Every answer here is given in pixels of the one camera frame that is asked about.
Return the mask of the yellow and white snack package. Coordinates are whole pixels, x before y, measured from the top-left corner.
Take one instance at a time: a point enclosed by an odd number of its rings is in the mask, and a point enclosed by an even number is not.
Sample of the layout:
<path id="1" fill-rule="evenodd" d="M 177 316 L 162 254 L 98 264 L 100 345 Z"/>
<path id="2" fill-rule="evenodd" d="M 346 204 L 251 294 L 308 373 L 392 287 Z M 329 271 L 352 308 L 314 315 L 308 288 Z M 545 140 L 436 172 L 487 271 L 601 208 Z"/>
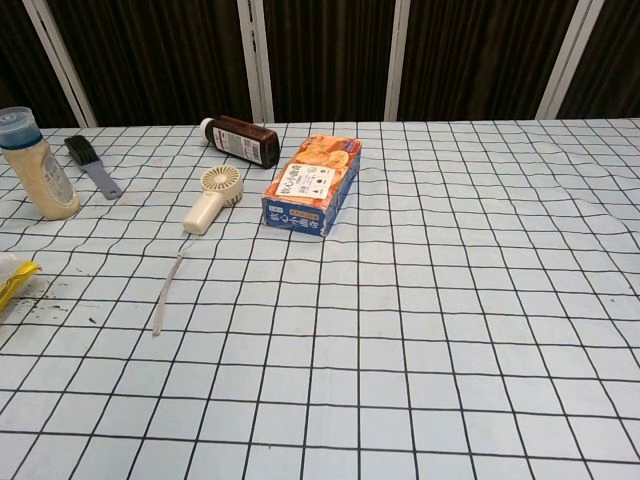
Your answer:
<path id="1" fill-rule="evenodd" d="M 32 260 L 25 260 L 13 253 L 0 253 L 0 311 L 14 297 L 20 287 L 41 267 Z"/>

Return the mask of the orange and blue snack box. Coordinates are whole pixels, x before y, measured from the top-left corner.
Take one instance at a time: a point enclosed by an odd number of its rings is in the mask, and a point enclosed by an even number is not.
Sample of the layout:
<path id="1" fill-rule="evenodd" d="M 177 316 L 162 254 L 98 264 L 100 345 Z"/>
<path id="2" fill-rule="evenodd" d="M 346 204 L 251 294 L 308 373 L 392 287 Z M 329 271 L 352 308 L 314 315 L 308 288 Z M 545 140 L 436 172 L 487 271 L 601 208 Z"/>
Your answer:
<path id="1" fill-rule="evenodd" d="M 361 150 L 358 138 L 305 139 L 262 196 L 264 223 L 327 236 L 359 172 Z"/>

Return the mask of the seasoning bottle with blue cap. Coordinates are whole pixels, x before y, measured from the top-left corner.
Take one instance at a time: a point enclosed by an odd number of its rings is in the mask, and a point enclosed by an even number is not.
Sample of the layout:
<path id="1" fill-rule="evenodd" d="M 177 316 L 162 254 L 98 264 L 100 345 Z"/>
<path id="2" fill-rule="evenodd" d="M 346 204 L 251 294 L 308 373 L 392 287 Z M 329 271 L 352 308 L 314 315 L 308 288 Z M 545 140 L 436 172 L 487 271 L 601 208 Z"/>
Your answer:
<path id="1" fill-rule="evenodd" d="M 79 197 L 29 108 L 0 109 L 0 150 L 46 219 L 66 219 L 79 210 Z"/>

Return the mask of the small cream handheld fan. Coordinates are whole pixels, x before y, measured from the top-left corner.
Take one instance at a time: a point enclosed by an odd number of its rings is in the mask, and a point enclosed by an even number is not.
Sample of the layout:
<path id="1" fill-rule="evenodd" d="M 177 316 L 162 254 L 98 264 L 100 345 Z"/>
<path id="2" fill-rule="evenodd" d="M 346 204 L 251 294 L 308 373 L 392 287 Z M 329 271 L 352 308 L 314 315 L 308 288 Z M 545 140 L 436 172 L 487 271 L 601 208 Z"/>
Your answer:
<path id="1" fill-rule="evenodd" d="M 232 165 L 216 165 L 200 178 L 202 194 L 185 216 L 183 229 L 203 235 L 223 208 L 232 207 L 243 196 L 243 181 Z"/>

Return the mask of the white metal frame post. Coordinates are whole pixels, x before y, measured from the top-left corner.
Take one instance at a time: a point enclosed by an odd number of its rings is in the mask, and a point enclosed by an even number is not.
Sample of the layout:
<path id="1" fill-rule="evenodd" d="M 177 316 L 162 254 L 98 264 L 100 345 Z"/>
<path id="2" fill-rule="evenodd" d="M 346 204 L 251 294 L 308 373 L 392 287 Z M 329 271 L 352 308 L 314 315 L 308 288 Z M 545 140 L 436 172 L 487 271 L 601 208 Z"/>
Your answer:
<path id="1" fill-rule="evenodd" d="M 254 123 L 275 121 L 264 0 L 236 0 Z"/>
<path id="2" fill-rule="evenodd" d="M 48 3 L 46 0 L 21 1 L 79 126 L 97 127 L 93 109 Z"/>
<path id="3" fill-rule="evenodd" d="M 536 120 L 557 117 L 604 4 L 605 0 L 578 0 L 536 112 Z"/>
<path id="4" fill-rule="evenodd" d="M 398 118 L 411 8 L 412 0 L 395 0 L 384 106 L 386 122 Z"/>

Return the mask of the brown bottle with white cap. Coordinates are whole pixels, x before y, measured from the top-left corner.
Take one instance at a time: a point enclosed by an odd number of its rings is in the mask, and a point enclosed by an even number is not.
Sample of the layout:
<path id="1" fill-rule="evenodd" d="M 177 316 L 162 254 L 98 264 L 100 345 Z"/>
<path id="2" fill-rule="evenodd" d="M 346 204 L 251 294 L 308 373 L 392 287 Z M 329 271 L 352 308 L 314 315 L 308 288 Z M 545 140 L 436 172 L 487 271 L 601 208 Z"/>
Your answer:
<path id="1" fill-rule="evenodd" d="M 204 118 L 200 130 L 218 150 L 263 169 L 279 161 L 280 142 L 274 130 L 225 115 Z"/>

